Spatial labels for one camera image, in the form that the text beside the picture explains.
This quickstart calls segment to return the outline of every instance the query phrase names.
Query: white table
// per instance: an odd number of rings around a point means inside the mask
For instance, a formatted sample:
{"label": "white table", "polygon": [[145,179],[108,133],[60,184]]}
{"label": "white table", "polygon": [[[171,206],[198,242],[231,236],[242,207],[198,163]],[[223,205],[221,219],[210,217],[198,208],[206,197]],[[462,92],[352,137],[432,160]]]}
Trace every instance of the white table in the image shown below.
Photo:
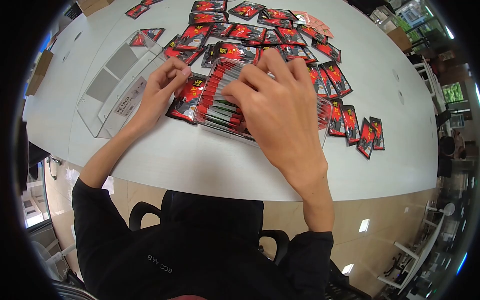
{"label": "white table", "polygon": [[434,224],[434,223],[431,223],[431,222],[426,222],[427,224],[431,224],[436,228],[435,228],[435,231],[430,236],[430,238],[428,239],[428,241],[425,243],[425,246],[422,248],[420,254],[418,254],[418,255],[413,253],[410,249],[406,248],[402,244],[400,244],[398,242],[394,243],[395,246],[397,246],[399,249],[403,250],[405,253],[407,253],[408,255],[410,255],[413,258],[413,263],[411,265],[410,270],[409,271],[404,270],[404,272],[408,272],[408,274],[407,274],[407,277],[405,277],[405,279],[403,280],[402,284],[398,284],[398,283],[392,282],[390,280],[387,280],[383,276],[378,276],[377,279],[386,283],[386,284],[389,284],[389,285],[391,285],[395,288],[399,288],[400,291],[398,292],[398,294],[400,294],[403,291],[403,289],[407,286],[407,284],[410,281],[412,281],[415,274],[418,272],[418,270],[420,270],[421,266],[423,265],[423,263],[427,259],[428,254],[432,250],[433,245],[435,244],[435,241],[437,240],[438,235],[440,234],[440,230],[442,229],[442,224],[444,222],[444,219],[445,219],[445,215],[442,215],[442,218],[440,219],[440,222],[438,224]]}
{"label": "white table", "polygon": [[[58,37],[53,60],[36,95],[27,99],[24,119],[30,141],[84,166],[107,140],[93,138],[80,119],[75,109],[80,96],[134,30],[165,27],[158,41],[162,46],[181,34],[187,27],[192,2],[164,0],[133,20],[124,12],[138,0],[116,0],[88,18],[83,14],[76,18]],[[354,89],[344,97],[344,103],[355,105],[360,123],[363,117],[382,119],[386,150],[375,151],[370,161],[355,147],[346,147],[345,139],[327,137],[324,152],[333,199],[367,199],[434,188],[437,134],[430,93],[395,43],[343,1],[259,2],[267,7],[308,11],[331,27],[336,36],[331,43],[342,50],[340,68]],[[238,3],[229,2],[228,8]],[[256,19],[247,23],[256,24]],[[230,16],[230,21],[245,23],[235,16]],[[74,41],[79,32],[82,34]],[[210,37],[207,42],[217,41]],[[320,62],[329,60],[315,49],[312,52]],[[208,69],[200,67],[201,60],[193,65],[193,71],[208,74]],[[260,149],[167,117],[127,151],[112,175],[211,196],[300,200]]]}

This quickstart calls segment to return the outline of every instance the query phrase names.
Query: beige floor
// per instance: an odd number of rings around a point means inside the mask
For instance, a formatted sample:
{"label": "beige floor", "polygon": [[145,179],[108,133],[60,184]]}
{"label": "beige floor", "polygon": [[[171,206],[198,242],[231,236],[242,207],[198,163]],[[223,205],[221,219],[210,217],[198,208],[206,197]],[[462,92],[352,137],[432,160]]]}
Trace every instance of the beige floor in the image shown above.
{"label": "beige floor", "polygon": [[[46,169],[52,222],[60,246],[65,247],[73,242],[72,186],[81,168],[68,162],[63,162],[62,166],[52,164],[52,172],[56,172],[58,177],[55,181]],[[117,178],[110,180],[113,180],[113,190],[110,188],[112,201],[126,222],[132,207],[139,201],[160,207],[165,189]],[[400,252],[393,242],[399,241],[404,245],[413,242],[424,207],[433,198],[436,198],[436,189],[393,197],[334,202],[335,242],[331,259],[340,270],[353,264],[347,274],[351,285],[372,296],[380,291],[384,284],[376,279],[377,276],[390,268],[392,257]],[[292,239],[307,230],[302,210],[301,202],[265,202],[264,229],[281,229]],[[370,220],[367,230],[359,232],[362,221],[366,219]],[[154,224],[158,224],[158,219],[153,215],[148,214],[142,220],[142,227]],[[262,238],[261,244],[269,256],[275,254],[273,240]],[[76,251],[68,255],[67,261],[74,271],[79,271]]]}

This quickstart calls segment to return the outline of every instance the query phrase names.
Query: fingernail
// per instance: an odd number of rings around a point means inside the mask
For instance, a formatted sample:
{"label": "fingernail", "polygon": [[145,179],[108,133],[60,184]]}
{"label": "fingernail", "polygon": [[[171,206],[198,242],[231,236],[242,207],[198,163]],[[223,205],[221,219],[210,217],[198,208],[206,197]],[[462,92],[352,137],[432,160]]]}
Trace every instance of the fingernail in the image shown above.
{"label": "fingernail", "polygon": [[190,72],[192,71],[192,68],[186,67],[185,69],[181,70],[181,73],[183,75],[190,75]]}

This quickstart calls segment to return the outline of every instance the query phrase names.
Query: cardboard box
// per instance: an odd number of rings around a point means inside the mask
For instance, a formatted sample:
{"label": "cardboard box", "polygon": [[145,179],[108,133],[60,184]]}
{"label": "cardboard box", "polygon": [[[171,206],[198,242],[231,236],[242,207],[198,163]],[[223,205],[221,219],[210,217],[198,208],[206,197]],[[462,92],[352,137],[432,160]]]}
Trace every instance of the cardboard box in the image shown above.
{"label": "cardboard box", "polygon": [[25,92],[26,96],[35,95],[38,87],[45,77],[45,74],[47,73],[48,65],[50,65],[52,57],[52,52],[46,49],[43,50],[42,55],[40,55],[40,58],[38,59],[38,62],[32,71],[32,75],[30,76],[27,91]]}
{"label": "cardboard box", "polygon": [[394,30],[390,31],[387,34],[392,41],[402,50],[403,52],[412,48],[412,42],[408,38],[407,34],[401,27],[397,27]]}
{"label": "cardboard box", "polygon": [[78,6],[84,12],[85,17],[109,6],[114,0],[78,0]]}

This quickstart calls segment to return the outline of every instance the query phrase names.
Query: label on acrylic rack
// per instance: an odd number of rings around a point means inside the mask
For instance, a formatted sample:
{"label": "label on acrylic rack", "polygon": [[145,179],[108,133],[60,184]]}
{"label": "label on acrylic rack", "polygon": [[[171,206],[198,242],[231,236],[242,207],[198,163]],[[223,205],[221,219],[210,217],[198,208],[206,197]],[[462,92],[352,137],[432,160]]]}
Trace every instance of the label on acrylic rack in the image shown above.
{"label": "label on acrylic rack", "polygon": [[128,90],[125,96],[123,96],[120,103],[118,103],[117,107],[115,108],[114,112],[128,118],[128,116],[132,113],[140,100],[142,100],[142,97],[139,97],[139,95],[144,92],[146,84],[147,80],[145,80],[144,77],[140,76],[140,78],[137,79],[135,84]]}

